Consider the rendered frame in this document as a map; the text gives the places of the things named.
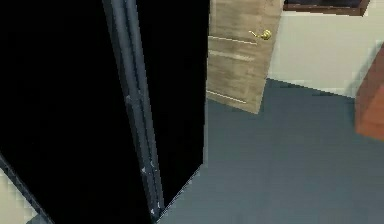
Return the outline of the light wooden room door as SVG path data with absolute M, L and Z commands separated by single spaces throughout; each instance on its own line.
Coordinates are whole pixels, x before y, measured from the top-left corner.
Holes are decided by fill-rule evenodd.
M 259 112 L 284 0 L 211 0 L 207 97 Z M 255 38 L 270 30 L 269 40 Z

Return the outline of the black fridge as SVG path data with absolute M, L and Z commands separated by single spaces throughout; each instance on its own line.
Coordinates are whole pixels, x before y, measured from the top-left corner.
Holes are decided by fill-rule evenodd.
M 157 224 L 203 162 L 210 0 L 0 0 L 0 167 L 28 224 Z

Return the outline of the dark wooden framed window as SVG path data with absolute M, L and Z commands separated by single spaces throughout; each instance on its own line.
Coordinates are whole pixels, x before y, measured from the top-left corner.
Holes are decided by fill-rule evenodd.
M 285 0 L 284 11 L 363 16 L 371 0 Z

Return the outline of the reddish brown wooden cabinet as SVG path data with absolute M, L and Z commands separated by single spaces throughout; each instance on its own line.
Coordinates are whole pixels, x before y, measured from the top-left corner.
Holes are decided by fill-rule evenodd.
M 384 43 L 356 94 L 355 131 L 384 141 Z

